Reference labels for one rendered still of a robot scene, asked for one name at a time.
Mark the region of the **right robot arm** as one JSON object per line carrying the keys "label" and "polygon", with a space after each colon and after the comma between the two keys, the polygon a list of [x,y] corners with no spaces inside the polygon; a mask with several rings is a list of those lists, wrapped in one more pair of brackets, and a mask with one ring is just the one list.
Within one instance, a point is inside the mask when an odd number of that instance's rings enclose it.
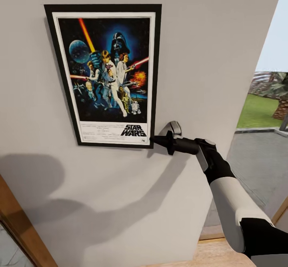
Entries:
{"label": "right robot arm", "polygon": [[288,233],[276,228],[235,178],[230,165],[209,139],[183,137],[179,122],[172,131],[155,135],[150,141],[174,151],[196,155],[207,177],[228,244],[245,254],[256,267],[288,267]]}

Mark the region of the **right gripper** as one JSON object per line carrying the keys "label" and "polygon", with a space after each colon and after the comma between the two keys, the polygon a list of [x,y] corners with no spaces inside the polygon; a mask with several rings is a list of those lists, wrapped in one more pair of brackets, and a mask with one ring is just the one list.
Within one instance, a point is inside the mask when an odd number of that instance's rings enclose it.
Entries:
{"label": "right gripper", "polygon": [[183,137],[182,139],[174,139],[172,136],[172,131],[167,132],[166,136],[155,135],[154,138],[149,138],[150,141],[157,143],[158,145],[164,146],[167,148],[169,155],[173,155],[174,151],[178,152],[188,152],[190,141],[188,138]]}

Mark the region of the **poster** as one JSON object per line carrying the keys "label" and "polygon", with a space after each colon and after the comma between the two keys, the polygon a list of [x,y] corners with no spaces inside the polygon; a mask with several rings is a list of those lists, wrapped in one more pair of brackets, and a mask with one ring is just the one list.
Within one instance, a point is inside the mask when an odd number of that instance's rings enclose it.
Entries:
{"label": "poster", "polygon": [[80,146],[154,149],[162,4],[44,4]]}

